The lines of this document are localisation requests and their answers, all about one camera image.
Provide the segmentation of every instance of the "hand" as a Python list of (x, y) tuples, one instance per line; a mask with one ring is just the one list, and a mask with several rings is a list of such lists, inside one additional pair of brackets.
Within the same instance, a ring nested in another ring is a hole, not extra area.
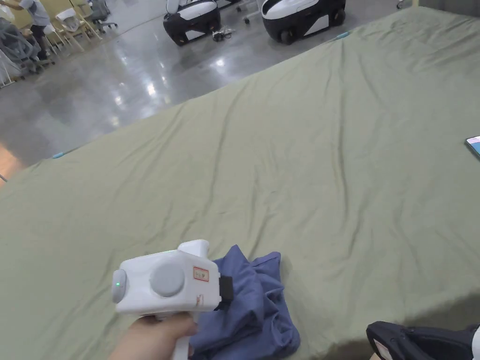
[(187, 313), (161, 322), (153, 316), (143, 317), (130, 325), (109, 360), (170, 360), (177, 340), (196, 333), (197, 324)]

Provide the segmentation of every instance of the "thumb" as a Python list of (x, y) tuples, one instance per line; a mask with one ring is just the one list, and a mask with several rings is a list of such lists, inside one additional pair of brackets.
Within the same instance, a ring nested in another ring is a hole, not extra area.
[(175, 341), (184, 336), (193, 336), (198, 331), (197, 324), (186, 312), (175, 314), (162, 321), (160, 327), (165, 332), (165, 336), (168, 336)]

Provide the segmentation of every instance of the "white robot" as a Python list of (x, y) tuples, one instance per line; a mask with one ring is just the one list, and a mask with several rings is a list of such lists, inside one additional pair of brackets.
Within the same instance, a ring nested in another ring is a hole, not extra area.
[(167, 0), (163, 27), (178, 46), (220, 29), (220, 10), (213, 0)]
[[(178, 249), (126, 260), (113, 273), (112, 299), (120, 313), (155, 315), (222, 310), (233, 300), (233, 283), (207, 259), (208, 242), (194, 240)], [(177, 342), (173, 360), (187, 360), (189, 338)]]
[(345, 2), (346, 0), (265, 0), (261, 11), (270, 37), (290, 45), (303, 36), (343, 24)]

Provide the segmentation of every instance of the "person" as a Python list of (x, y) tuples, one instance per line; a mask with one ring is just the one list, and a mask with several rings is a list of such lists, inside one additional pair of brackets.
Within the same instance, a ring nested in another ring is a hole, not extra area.
[(10, 2), (6, 2), (5, 0), (0, 0), (1, 5), (8, 6), (14, 10), (27, 10), (30, 16), (33, 19), (32, 27), (30, 30), (32, 31), (32, 35), (40, 45), (40, 51), (38, 53), (38, 58), (40, 60), (47, 59), (47, 52), (45, 48), (45, 43), (43, 41), (43, 37), (45, 33), (43, 32), (47, 25), (50, 25), (50, 17), (47, 14), (47, 11), (43, 7), (42, 3), (39, 0), (12, 0), (17, 2), (18, 4), (13, 4)]
[(108, 360), (170, 360), (177, 340), (197, 331), (197, 324), (185, 312), (161, 322), (146, 316), (130, 325)]

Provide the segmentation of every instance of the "blue cloth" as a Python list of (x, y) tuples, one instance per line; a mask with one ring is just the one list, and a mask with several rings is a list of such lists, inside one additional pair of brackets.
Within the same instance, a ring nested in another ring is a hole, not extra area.
[(283, 358), (300, 346), (280, 281), (280, 253), (251, 263), (237, 245), (215, 260), (222, 275), (233, 278), (234, 300), (227, 311), (200, 316), (199, 332), (190, 339), (193, 360)]

